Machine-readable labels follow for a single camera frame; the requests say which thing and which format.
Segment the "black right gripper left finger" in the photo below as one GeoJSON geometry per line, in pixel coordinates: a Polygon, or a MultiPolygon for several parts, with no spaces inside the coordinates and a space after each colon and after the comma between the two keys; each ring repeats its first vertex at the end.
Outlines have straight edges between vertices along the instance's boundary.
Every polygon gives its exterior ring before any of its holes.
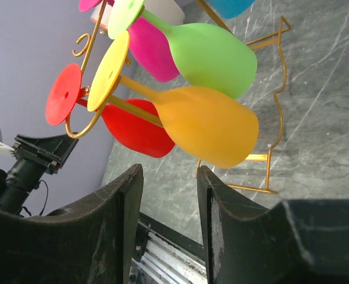
{"type": "Polygon", "coordinates": [[[143,185],[135,164],[44,217],[0,210],[0,283],[127,283],[143,185]]]}

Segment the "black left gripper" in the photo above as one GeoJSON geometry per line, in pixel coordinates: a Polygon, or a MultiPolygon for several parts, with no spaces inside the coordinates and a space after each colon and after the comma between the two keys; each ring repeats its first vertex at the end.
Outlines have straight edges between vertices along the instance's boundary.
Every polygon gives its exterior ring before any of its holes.
{"type": "Polygon", "coordinates": [[[44,166],[50,175],[58,173],[79,142],[67,134],[38,138],[18,134],[14,139],[13,156],[44,166]]]}

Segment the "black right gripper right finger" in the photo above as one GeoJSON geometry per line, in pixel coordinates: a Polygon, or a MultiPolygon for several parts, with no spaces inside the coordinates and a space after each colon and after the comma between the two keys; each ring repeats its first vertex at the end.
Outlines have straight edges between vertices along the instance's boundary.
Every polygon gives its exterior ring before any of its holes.
{"type": "Polygon", "coordinates": [[[268,209],[197,174],[209,283],[349,283],[349,199],[285,199],[268,209]]]}

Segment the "orange wine glass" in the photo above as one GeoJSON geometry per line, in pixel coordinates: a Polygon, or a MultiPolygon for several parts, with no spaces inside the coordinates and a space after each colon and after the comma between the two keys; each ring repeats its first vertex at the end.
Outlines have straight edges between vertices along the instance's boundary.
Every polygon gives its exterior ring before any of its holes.
{"type": "Polygon", "coordinates": [[[88,95],[88,111],[106,103],[121,82],[149,99],[170,138],[187,153],[216,167],[234,167],[251,154],[259,123],[246,106],[214,89],[185,86],[155,91],[120,74],[130,46],[128,31],[120,33],[106,51],[88,95]]]}

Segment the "green wine glass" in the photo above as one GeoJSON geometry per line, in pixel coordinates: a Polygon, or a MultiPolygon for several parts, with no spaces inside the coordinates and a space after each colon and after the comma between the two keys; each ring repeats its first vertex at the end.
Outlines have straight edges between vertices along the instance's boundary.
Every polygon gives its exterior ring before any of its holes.
{"type": "Polygon", "coordinates": [[[115,39],[138,17],[164,34],[178,71],[191,85],[215,89],[236,99],[254,81],[257,57],[231,32],[204,22],[171,25],[146,9],[144,1],[115,1],[108,35],[115,39]]]}

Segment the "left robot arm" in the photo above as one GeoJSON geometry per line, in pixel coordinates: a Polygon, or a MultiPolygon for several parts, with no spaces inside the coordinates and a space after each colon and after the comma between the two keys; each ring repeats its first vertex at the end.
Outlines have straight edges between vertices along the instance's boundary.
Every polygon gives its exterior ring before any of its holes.
{"type": "Polygon", "coordinates": [[[42,176],[58,173],[78,141],[66,134],[39,138],[17,135],[11,152],[16,162],[7,172],[0,169],[0,210],[19,216],[42,176]]]}

